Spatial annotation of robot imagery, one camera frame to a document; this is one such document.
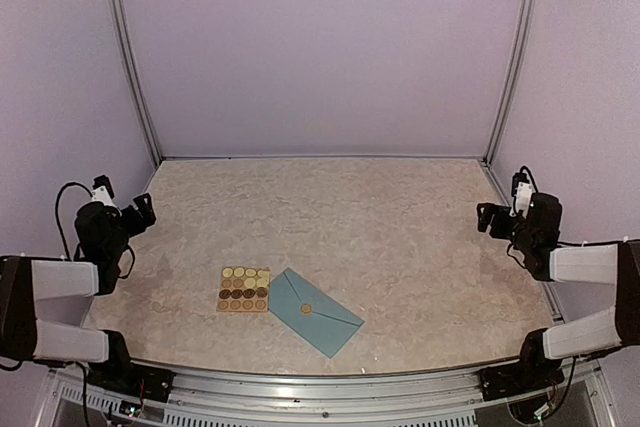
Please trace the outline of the teal blue envelope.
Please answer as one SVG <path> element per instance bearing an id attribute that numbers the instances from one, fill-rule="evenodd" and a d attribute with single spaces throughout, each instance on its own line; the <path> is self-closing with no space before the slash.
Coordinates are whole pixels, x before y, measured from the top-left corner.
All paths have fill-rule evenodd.
<path id="1" fill-rule="evenodd" d="M 308 303 L 312 312 L 300 307 Z M 269 310 L 327 358 L 333 358 L 364 325 L 364 320 L 292 269 L 270 282 Z"/>

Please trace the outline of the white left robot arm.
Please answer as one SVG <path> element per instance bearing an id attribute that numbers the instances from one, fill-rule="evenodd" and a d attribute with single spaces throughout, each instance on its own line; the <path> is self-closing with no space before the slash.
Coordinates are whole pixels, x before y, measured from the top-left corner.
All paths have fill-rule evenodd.
<path id="1" fill-rule="evenodd" d="M 28 257 L 1 258 L 1 356 L 19 362 L 85 362 L 115 389 L 133 390 L 140 371 L 131 362 L 126 341 L 112 330 L 84 328 L 51 321 L 37 305 L 67 298 L 94 298 L 115 291 L 120 260 L 131 250 L 130 239 L 156 222 L 148 193 L 119 209 L 99 188 L 74 221 L 78 252 L 72 260 Z"/>

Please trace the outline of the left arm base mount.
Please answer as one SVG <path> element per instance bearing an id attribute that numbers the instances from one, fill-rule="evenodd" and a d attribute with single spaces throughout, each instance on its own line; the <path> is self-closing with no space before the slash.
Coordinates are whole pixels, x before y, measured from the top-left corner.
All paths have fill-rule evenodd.
<path id="1" fill-rule="evenodd" d="M 110 330 L 104 333 L 108 357 L 104 362 L 88 363 L 88 383 L 141 401 L 167 403 L 175 374 L 168 369 L 133 362 L 123 335 Z"/>

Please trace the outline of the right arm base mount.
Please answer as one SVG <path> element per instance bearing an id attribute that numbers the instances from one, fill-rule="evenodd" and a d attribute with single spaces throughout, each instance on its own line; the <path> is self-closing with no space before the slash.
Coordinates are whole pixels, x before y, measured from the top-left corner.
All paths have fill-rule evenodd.
<path id="1" fill-rule="evenodd" d="M 545 329 L 538 329 L 527 334 L 517 361 L 479 371 L 484 401 L 517 396 L 564 382 L 562 360 L 545 356 L 545 332 Z"/>

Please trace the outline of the round sticker seal sheet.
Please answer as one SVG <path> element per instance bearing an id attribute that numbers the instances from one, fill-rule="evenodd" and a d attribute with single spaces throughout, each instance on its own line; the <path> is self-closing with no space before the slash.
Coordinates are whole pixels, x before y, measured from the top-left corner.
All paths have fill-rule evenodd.
<path id="1" fill-rule="evenodd" d="M 269 310 L 271 270 L 243 266 L 223 267 L 217 311 L 263 313 Z"/>

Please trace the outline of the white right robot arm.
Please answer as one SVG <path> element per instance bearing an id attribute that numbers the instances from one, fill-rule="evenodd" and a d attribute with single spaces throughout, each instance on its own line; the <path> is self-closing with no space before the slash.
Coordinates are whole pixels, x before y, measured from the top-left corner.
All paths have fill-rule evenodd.
<path id="1" fill-rule="evenodd" d="M 609 294 L 599 306 L 527 335 L 520 361 L 511 370 L 512 383 L 523 391 L 546 379 L 552 362 L 606 356 L 639 345 L 639 241 L 563 242 L 562 214 L 558 198 L 531 191 L 516 193 L 510 207 L 494 203 L 476 207 L 477 229 L 505 240 L 533 280 L 557 290 Z"/>

